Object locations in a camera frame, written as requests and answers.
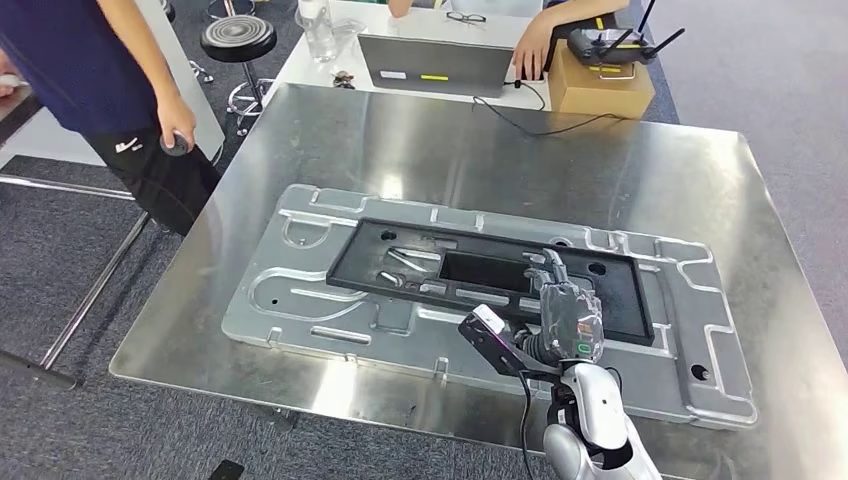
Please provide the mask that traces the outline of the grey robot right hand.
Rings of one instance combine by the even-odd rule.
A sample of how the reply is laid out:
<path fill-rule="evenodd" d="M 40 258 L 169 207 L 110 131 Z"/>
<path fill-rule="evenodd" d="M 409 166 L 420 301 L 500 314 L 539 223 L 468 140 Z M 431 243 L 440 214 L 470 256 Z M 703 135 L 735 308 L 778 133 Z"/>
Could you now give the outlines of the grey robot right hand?
<path fill-rule="evenodd" d="M 594 291 L 569 280 L 559 253 L 551 248 L 531 257 L 524 276 L 539 293 L 540 330 L 522 328 L 515 334 L 516 346 L 549 366 L 597 362 L 604 333 L 601 301 Z"/>

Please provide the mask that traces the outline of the person's hand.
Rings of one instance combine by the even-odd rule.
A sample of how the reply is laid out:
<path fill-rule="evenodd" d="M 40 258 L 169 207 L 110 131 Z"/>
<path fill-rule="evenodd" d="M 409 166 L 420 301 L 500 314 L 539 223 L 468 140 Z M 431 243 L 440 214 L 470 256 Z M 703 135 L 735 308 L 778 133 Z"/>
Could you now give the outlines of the person's hand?
<path fill-rule="evenodd" d="M 161 143 L 167 153 L 188 153 L 195 146 L 196 119 L 178 93 L 156 94 Z"/>
<path fill-rule="evenodd" d="M 526 27 L 512 57 L 516 80 L 536 81 L 543 77 L 553 31 L 551 22 L 543 15 L 535 17 Z"/>
<path fill-rule="evenodd" d="M 17 68 L 14 66 L 8 55 L 0 51 L 0 69 L 1 69 L 1 89 L 0 96 L 8 97 L 15 92 L 19 85 L 20 75 Z"/>

